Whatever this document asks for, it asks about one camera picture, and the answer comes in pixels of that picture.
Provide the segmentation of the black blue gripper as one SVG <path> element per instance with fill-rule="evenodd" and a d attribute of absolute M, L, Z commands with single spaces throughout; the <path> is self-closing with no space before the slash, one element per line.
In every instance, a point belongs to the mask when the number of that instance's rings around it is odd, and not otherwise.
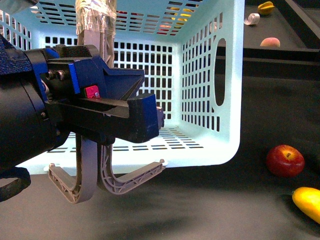
<path fill-rule="evenodd" d="M 159 135 L 164 111 L 153 93 L 139 93 L 141 69 L 110 68 L 93 45 L 27 52 L 50 122 L 59 130 L 110 145 Z"/>

